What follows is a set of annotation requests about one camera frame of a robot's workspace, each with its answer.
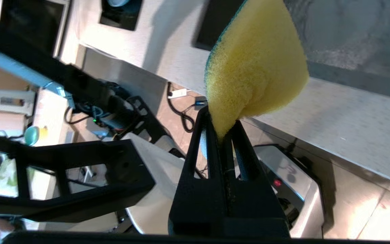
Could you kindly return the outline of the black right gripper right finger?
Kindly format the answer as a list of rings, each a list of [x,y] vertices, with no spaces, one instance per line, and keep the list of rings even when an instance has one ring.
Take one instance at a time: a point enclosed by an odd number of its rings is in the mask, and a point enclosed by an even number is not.
[[[225,232],[237,237],[288,237],[283,209],[240,121],[223,139]]]

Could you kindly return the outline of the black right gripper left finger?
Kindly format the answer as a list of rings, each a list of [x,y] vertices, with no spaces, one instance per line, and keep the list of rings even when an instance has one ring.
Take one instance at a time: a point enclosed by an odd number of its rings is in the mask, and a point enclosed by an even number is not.
[[[203,131],[205,131],[208,178],[197,179],[195,170]],[[209,108],[206,106],[198,113],[189,151],[169,212],[169,234],[218,235],[221,219],[226,214],[224,195],[218,138]]]

